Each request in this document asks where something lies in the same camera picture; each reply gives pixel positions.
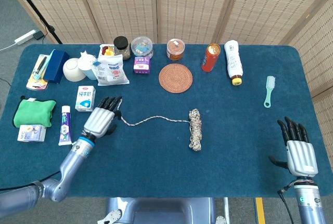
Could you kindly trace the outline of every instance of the clear plastic jar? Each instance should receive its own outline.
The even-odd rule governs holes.
[[[131,57],[131,51],[129,41],[124,36],[118,36],[113,40],[114,55],[123,55],[123,60],[127,60]]]
[[[135,38],[131,43],[131,49],[135,57],[148,56],[151,59],[153,55],[152,41],[145,36]]]

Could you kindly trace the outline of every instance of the mint green toothbrush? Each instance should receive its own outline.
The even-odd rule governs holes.
[[[267,90],[267,94],[266,94],[266,99],[264,102],[264,106],[266,108],[271,107],[271,93],[272,90],[275,87],[275,77],[273,76],[267,76],[267,81],[266,81],[266,90]]]

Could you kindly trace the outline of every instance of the white bottle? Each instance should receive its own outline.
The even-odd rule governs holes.
[[[243,76],[243,67],[238,53],[238,42],[228,41],[224,44],[224,50],[227,55],[228,74],[233,85],[241,85]]]

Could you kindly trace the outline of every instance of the red can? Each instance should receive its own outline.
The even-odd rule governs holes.
[[[214,68],[214,65],[217,62],[217,59],[219,58],[221,52],[221,48],[219,44],[210,44],[207,47],[206,55],[204,56],[204,59],[201,64],[201,68],[205,72],[211,72]]]

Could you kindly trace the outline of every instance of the white bowl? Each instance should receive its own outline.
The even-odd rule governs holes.
[[[69,59],[62,67],[65,78],[71,82],[77,82],[85,78],[85,74],[78,67],[78,60],[78,58]]]

